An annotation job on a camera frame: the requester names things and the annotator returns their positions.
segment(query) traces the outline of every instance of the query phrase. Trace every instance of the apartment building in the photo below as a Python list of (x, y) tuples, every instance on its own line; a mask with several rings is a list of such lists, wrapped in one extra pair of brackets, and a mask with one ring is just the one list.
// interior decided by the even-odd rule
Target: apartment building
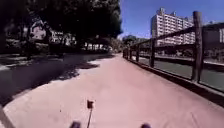
[[(175, 12), (166, 14), (164, 8), (160, 8), (156, 15), (151, 18), (151, 35), (158, 37), (164, 34), (172, 33), (193, 26), (193, 20), (190, 18), (181, 18), (176, 16)], [(176, 45), (191, 44), (195, 42), (194, 33), (188, 33), (180, 36), (174, 36), (157, 41), (157, 45)]]

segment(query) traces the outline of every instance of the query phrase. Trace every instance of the building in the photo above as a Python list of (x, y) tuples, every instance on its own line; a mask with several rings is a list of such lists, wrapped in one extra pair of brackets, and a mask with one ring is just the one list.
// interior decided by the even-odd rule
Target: building
[(224, 43), (224, 29), (206, 29), (203, 31), (203, 38), (205, 44)]
[[(151, 35), (158, 37), (193, 26), (193, 20), (180, 18), (175, 12), (166, 14), (164, 8), (160, 8), (157, 14), (151, 18)], [(195, 42), (194, 33), (174, 36), (157, 41), (157, 45), (191, 44)]]

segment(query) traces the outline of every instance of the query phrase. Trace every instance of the paved path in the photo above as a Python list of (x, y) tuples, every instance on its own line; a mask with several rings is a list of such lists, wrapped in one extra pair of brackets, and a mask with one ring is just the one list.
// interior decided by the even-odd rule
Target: paved path
[(92, 61), (77, 77), (52, 81), (5, 108), (16, 128), (223, 128), (224, 109), (116, 56)]

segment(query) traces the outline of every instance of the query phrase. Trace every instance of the blue sky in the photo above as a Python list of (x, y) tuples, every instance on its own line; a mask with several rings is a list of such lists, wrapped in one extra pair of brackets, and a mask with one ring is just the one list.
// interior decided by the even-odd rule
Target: blue sky
[(224, 0), (120, 0), (122, 29), (125, 35), (150, 37), (150, 19), (160, 7), (167, 13), (190, 17), (193, 11), (202, 12), (203, 23), (224, 21)]

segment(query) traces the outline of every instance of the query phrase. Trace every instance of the foliage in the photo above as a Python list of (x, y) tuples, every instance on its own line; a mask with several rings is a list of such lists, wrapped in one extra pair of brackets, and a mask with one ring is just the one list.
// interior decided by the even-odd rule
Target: foliage
[(50, 0), (39, 14), (54, 30), (74, 34), (78, 41), (122, 32), (118, 0)]
[(124, 45), (130, 45), (133, 42), (135, 42), (136, 40), (137, 40), (137, 37), (133, 36), (133, 35), (124, 36), (122, 38), (122, 41), (123, 41)]

